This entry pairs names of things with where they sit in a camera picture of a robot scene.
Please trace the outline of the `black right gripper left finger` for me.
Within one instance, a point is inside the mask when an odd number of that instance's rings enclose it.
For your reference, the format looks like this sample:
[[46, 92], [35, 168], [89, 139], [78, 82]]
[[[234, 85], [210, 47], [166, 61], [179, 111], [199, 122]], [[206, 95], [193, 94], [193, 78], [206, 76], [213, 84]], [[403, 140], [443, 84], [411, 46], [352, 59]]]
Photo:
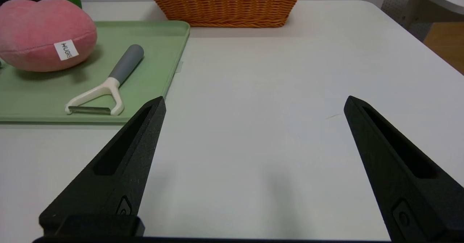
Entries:
[[143, 236], [138, 210], [166, 114], [146, 102], [39, 216], [43, 235]]

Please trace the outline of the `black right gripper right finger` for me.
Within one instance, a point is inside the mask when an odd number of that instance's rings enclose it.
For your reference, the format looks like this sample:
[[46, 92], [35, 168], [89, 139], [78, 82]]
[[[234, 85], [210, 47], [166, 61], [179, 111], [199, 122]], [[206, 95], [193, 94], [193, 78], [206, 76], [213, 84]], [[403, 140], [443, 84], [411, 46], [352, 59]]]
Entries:
[[367, 102], [344, 114], [391, 241], [463, 241], [463, 187]]

